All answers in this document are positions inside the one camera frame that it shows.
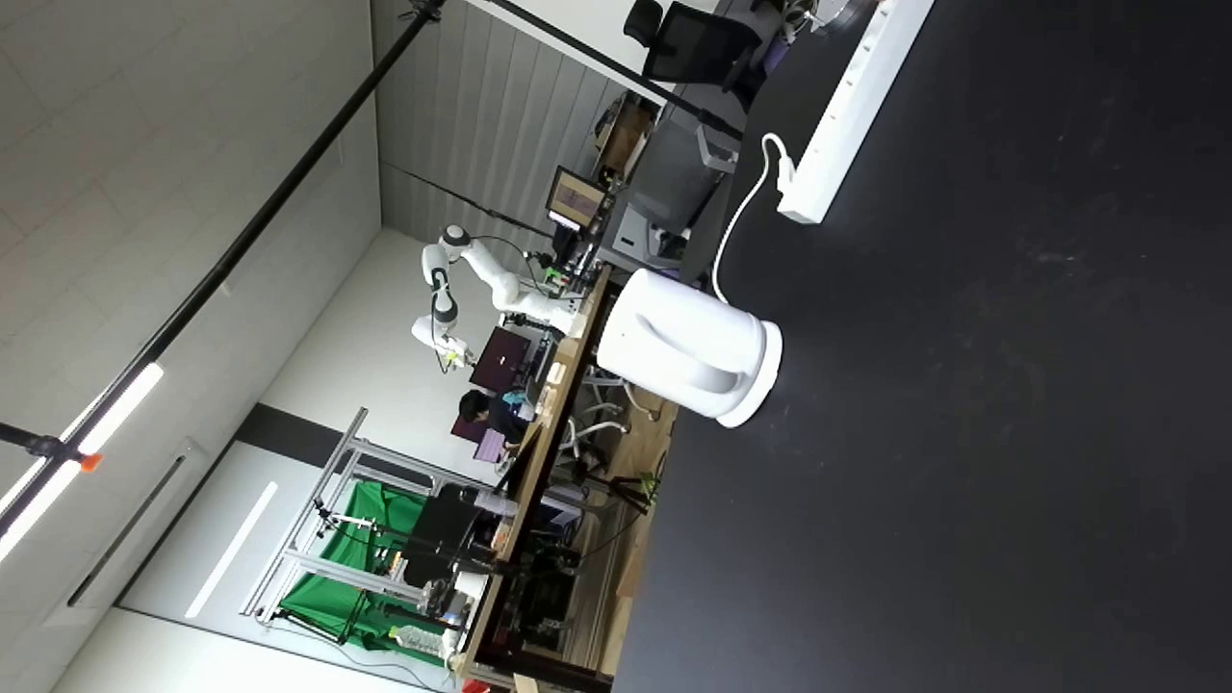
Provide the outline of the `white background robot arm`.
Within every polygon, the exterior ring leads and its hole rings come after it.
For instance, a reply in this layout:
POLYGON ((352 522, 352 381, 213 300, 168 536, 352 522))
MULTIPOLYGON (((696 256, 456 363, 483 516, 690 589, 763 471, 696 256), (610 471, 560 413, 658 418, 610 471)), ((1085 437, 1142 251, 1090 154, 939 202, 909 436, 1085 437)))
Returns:
POLYGON ((456 224, 445 224, 433 243, 420 251, 420 278, 428 283, 428 313, 411 319, 411 340, 428 346, 445 368, 468 368, 474 349, 454 336, 463 302, 454 297, 454 267, 464 267, 481 283, 496 314, 515 314, 559 336, 571 336, 580 308, 565 297, 550 297, 512 274, 483 240, 456 224))

